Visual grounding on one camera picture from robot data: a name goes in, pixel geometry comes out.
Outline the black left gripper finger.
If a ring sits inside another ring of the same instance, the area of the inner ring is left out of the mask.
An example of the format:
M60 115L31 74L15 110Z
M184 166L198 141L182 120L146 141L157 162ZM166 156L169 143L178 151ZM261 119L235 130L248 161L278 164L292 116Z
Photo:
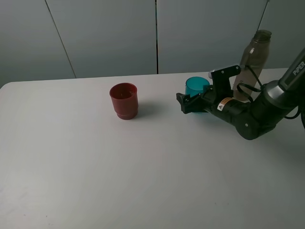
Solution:
M184 114L188 113L207 113L206 102L204 98L208 92L197 94L191 97L189 94L176 94L176 100L179 102L181 106L181 111Z

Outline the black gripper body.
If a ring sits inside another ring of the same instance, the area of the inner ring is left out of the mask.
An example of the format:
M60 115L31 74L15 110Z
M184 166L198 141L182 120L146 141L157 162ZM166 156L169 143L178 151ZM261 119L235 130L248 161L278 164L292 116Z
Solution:
M260 125L250 114L250 104L234 99L231 89L211 87L201 99L205 111L234 126L244 139L260 136Z

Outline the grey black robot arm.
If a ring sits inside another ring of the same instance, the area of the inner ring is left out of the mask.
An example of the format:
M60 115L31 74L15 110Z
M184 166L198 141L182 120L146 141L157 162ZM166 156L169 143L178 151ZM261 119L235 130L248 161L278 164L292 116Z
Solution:
M253 140L272 131L282 119L297 108L292 119L305 119L305 52L301 51L285 74L259 88L239 83L237 89L247 103L233 98L229 79L241 72L239 65L212 71L213 84L195 96L177 93L181 111L206 113L233 125L240 136Z

